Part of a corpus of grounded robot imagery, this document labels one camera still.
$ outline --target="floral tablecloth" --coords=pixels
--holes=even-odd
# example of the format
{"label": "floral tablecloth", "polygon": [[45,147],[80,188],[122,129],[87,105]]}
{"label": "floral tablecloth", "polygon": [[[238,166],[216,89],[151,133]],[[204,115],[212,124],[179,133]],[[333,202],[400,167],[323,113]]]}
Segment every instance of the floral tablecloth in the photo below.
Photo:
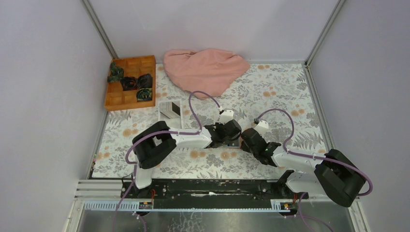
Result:
{"label": "floral tablecloth", "polygon": [[[164,100],[182,101],[182,125],[198,128],[188,107],[189,93],[175,86],[162,65],[157,65],[157,106]],[[325,152],[319,119],[315,113],[301,64],[252,64],[221,97],[224,108],[234,110],[234,119],[242,130],[252,127],[261,112],[270,108],[288,111],[295,122],[295,135],[289,148]],[[193,98],[193,108],[203,125],[218,119],[218,110],[210,100]],[[281,112],[264,117],[271,131],[264,138],[282,143],[291,133],[289,119]],[[158,121],[158,108],[109,112],[101,146],[96,154],[92,177],[117,178],[130,174],[133,166],[125,162],[132,139]],[[251,154],[234,148],[176,149],[155,167],[153,178],[278,179],[284,168],[262,165]]]}

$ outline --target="robotic arm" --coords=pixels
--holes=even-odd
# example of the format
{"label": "robotic arm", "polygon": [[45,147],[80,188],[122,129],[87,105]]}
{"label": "robotic arm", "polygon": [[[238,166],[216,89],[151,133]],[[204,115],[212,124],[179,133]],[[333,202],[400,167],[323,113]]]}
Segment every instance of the robotic arm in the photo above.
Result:
{"label": "robotic arm", "polygon": [[170,128],[165,121],[159,121],[137,135],[132,140],[133,144],[150,134],[169,131],[169,133],[153,135],[134,148],[138,159],[135,179],[137,188],[142,189],[151,185],[154,167],[175,148],[217,148],[238,139],[242,129],[233,117],[232,110],[221,110],[219,121],[214,125],[204,126],[199,134],[195,134],[196,129]]}
{"label": "robotic arm", "polygon": [[[289,154],[279,143],[266,142],[262,135],[268,130],[266,121],[245,130],[241,149],[253,154],[262,164],[287,167],[280,178],[293,192],[327,195],[337,204],[350,207],[366,180],[357,172],[342,165],[320,159],[308,159]],[[292,149],[292,152],[306,153]],[[314,158],[326,157],[355,167],[340,151],[326,154],[311,153]]]}

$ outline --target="open box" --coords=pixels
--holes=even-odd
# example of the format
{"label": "open box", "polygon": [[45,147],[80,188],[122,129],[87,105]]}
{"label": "open box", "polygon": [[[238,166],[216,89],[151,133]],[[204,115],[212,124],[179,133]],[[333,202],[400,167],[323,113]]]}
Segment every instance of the open box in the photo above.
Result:
{"label": "open box", "polygon": [[144,107],[155,106],[155,57],[134,57],[125,59],[114,59],[113,62],[117,66],[124,69],[125,76],[133,76],[138,78],[144,74],[151,74],[152,76],[152,100],[150,101],[137,101],[136,94],[138,90],[123,91],[121,83],[119,81],[114,83],[108,83],[107,94],[105,96],[105,108],[107,111],[114,110],[128,110]]}

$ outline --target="floral pattern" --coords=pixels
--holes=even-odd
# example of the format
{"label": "floral pattern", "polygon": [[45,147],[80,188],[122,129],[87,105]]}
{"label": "floral pattern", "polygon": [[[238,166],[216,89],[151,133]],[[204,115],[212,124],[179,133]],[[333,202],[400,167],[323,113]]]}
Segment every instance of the floral pattern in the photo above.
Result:
{"label": "floral pattern", "polygon": [[[182,100],[182,125],[198,128],[188,107],[189,93],[174,85],[157,65],[156,101]],[[325,152],[319,119],[315,113],[301,64],[252,64],[231,86],[216,98],[224,108],[234,110],[242,130],[253,126],[253,119],[270,108],[288,111],[295,123],[289,148]],[[192,99],[193,108],[203,125],[218,120],[218,110],[210,100]],[[157,107],[109,112],[92,177],[118,178],[130,174],[133,166],[125,162],[132,139],[158,121]],[[263,116],[271,131],[264,138],[282,143],[291,133],[289,119],[281,112]],[[253,155],[235,148],[175,149],[155,167],[153,178],[278,179],[284,168],[266,166]]]}

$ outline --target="dark green item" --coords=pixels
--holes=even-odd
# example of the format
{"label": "dark green item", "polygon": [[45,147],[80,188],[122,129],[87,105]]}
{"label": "dark green item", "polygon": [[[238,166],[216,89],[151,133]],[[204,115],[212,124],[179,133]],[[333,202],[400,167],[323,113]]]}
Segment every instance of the dark green item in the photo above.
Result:
{"label": "dark green item", "polygon": [[152,100],[152,88],[142,88],[137,92],[137,102],[146,102]]}
{"label": "dark green item", "polygon": [[124,78],[124,70],[121,67],[116,66],[115,62],[112,62],[110,65],[111,74],[107,77],[108,83],[113,83],[116,81],[120,81]]}

